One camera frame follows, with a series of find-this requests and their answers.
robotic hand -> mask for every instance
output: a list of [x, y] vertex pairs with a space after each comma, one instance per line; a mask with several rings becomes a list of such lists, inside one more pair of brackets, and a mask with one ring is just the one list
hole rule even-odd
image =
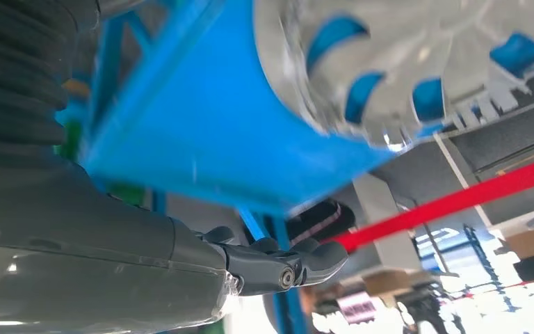
[[320, 245], [316, 240], [306, 239], [284, 251], [271, 238], [260, 239], [249, 247], [233, 246], [229, 242], [234, 234], [226, 227], [198, 236], [218, 247], [226, 261], [226, 270], [238, 279], [241, 296], [322, 283], [347, 260], [343, 246], [334, 242]]

gray robotic arm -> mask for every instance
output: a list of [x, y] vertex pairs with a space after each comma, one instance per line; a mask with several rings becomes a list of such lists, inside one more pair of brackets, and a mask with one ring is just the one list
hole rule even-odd
[[223, 229], [194, 233], [100, 193], [53, 154], [76, 36], [105, 7], [0, 0], [0, 333], [155, 333], [219, 319], [228, 296], [338, 271], [340, 245], [234, 246]]

white plastic part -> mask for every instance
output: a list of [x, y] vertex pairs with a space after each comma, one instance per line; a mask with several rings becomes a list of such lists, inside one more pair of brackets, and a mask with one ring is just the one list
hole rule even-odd
[[[534, 0], [255, 0], [259, 57], [273, 90], [290, 109], [322, 132], [361, 134], [374, 145], [406, 146], [424, 126], [414, 110], [413, 90], [442, 80], [444, 124], [479, 127], [518, 107], [512, 90], [530, 93], [534, 70], [517, 78], [493, 62], [490, 52], [514, 33], [534, 42]], [[260, 15], [279, 15], [285, 47], [264, 51], [275, 33], [265, 32]], [[306, 70], [307, 55], [320, 29], [340, 15], [369, 33], [331, 47]], [[273, 64], [287, 64], [285, 73]], [[362, 122], [347, 122], [352, 84], [363, 74], [382, 72], [369, 96]], [[284, 85], [283, 81], [292, 84]], [[479, 108], [484, 121], [472, 114]], [[461, 122], [459, 113], [469, 122]]]

red strap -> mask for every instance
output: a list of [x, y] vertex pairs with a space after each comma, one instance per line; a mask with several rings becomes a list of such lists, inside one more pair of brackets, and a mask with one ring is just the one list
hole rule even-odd
[[410, 230], [437, 218], [454, 214], [474, 205], [518, 193], [534, 187], [534, 164], [514, 170], [503, 176], [476, 184], [426, 203], [408, 212], [385, 219], [375, 225], [362, 228], [354, 233], [344, 233], [332, 240], [343, 244], [348, 252], [360, 246], [386, 237], [389, 234]]

green object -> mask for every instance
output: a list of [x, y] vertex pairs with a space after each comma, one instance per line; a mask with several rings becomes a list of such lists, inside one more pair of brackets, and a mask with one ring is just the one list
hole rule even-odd
[[[79, 158], [79, 148], [81, 144], [81, 136], [83, 127], [80, 122], [75, 120], [68, 121], [64, 124], [66, 129], [66, 141], [62, 145], [54, 147], [54, 152], [62, 158], [76, 162]], [[108, 192], [132, 205], [143, 205], [145, 190], [139, 186], [129, 184], [109, 184], [107, 186]]]
[[224, 334], [224, 324], [223, 321], [220, 320], [218, 322], [215, 322], [213, 324], [208, 324], [206, 326], [200, 327], [199, 334]]
[[83, 128], [80, 122], [69, 121], [65, 124], [66, 141], [64, 144], [56, 146], [54, 152], [61, 157], [76, 162], [79, 157], [79, 145]]

